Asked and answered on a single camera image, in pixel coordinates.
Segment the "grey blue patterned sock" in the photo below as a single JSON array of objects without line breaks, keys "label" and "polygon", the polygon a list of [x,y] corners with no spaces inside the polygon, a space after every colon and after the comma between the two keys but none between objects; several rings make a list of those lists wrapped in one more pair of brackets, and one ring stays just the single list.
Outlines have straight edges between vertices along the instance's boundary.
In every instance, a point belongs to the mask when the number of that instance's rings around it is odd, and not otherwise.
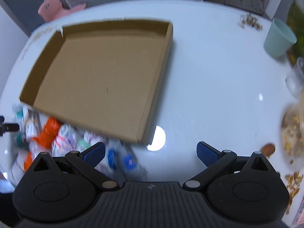
[{"label": "grey blue patterned sock", "polygon": [[124,174],[139,172],[139,163],[127,144],[119,139],[108,139],[107,149],[107,163],[111,169],[119,169]]}]

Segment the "long orange plastic bundle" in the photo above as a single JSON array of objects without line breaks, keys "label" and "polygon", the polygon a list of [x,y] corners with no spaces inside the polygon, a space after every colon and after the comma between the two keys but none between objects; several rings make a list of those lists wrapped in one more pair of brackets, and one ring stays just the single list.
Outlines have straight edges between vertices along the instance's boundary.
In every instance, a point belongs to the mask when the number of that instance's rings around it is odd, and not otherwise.
[{"label": "long orange plastic bundle", "polygon": [[60,121],[49,117],[41,133],[37,137],[33,137],[32,140],[45,149],[51,149],[52,143],[58,135],[61,126],[62,123]]}]

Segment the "white cloth beige tie bundle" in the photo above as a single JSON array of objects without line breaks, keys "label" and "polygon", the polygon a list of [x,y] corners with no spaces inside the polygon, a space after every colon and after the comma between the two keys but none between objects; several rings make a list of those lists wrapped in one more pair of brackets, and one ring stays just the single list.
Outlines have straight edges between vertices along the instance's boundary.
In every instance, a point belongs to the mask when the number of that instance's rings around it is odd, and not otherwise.
[{"label": "white cloth beige tie bundle", "polygon": [[28,150],[28,146],[33,137],[40,133],[40,118],[37,111],[29,109],[22,104],[12,106],[14,121],[20,129],[15,138],[15,144],[18,148]]}]

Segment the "brown cardboard tray box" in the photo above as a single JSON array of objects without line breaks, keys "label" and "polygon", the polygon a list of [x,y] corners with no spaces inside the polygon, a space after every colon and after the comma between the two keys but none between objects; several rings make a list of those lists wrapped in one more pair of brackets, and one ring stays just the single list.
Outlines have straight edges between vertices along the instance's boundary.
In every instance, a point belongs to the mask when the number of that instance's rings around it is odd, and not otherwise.
[{"label": "brown cardboard tray box", "polygon": [[168,21],[65,26],[38,56],[20,101],[70,125],[149,144],[172,42]]}]

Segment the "white green striped sock bundle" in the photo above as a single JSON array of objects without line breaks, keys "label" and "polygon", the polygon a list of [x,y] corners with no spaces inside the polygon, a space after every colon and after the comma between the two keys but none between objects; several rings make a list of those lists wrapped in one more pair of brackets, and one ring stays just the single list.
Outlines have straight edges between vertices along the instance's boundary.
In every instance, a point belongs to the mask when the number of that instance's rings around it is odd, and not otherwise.
[{"label": "white green striped sock bundle", "polygon": [[52,142],[51,153],[53,157],[65,156],[68,152],[77,149],[76,130],[68,124],[60,127],[57,136]]}]

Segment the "small orange plastic bundle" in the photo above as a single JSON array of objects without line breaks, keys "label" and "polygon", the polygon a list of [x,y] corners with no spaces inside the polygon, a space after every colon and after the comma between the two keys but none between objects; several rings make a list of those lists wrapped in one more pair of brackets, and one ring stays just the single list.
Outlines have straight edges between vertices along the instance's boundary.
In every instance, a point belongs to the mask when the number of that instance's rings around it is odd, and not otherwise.
[{"label": "small orange plastic bundle", "polygon": [[27,171],[32,164],[32,154],[31,152],[27,153],[27,156],[24,160],[24,171]]}]

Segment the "clear snack container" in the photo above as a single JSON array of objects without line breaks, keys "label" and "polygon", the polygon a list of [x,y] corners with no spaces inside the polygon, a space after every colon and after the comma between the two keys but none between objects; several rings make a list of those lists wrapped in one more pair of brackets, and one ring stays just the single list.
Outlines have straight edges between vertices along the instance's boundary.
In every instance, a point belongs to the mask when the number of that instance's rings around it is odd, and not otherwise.
[{"label": "clear snack container", "polygon": [[303,108],[294,104],[285,113],[281,124],[283,149],[289,157],[303,158]]}]

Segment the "clear plastic cup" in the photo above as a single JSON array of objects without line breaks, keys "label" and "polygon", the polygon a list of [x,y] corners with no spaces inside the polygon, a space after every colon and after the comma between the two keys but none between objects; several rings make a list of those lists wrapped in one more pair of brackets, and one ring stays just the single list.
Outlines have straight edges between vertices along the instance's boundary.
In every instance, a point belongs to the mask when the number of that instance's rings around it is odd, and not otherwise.
[{"label": "clear plastic cup", "polygon": [[296,98],[303,90],[303,57],[299,57],[292,71],[286,76],[285,84],[289,92]]}]

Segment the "mint green plastic cup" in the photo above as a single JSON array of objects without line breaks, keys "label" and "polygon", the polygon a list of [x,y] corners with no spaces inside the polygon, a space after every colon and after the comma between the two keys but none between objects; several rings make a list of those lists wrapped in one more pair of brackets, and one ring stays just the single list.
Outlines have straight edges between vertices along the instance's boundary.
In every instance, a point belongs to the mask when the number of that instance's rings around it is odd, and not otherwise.
[{"label": "mint green plastic cup", "polygon": [[273,58],[283,56],[295,43],[297,36],[280,19],[274,18],[264,41],[264,50]]}]

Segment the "scattered seed shells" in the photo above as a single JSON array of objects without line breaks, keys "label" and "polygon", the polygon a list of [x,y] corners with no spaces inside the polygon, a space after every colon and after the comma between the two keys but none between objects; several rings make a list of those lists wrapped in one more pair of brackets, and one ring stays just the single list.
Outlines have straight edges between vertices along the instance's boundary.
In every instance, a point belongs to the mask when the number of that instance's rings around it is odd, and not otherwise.
[{"label": "scattered seed shells", "polygon": [[240,20],[238,21],[237,24],[241,28],[245,28],[245,26],[249,26],[251,28],[255,28],[258,31],[263,29],[263,25],[259,22],[259,19],[253,16],[251,13],[241,15]]}]

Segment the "pink plastic stool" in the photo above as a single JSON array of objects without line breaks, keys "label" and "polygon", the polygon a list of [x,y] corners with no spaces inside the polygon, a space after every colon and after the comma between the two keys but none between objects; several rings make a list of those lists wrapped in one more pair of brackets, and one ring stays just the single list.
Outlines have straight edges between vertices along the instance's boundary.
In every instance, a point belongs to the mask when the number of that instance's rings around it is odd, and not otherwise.
[{"label": "pink plastic stool", "polygon": [[65,9],[60,0],[45,0],[38,9],[38,15],[44,19],[45,22],[51,22],[66,15],[84,10],[86,4],[80,4],[70,9]]}]

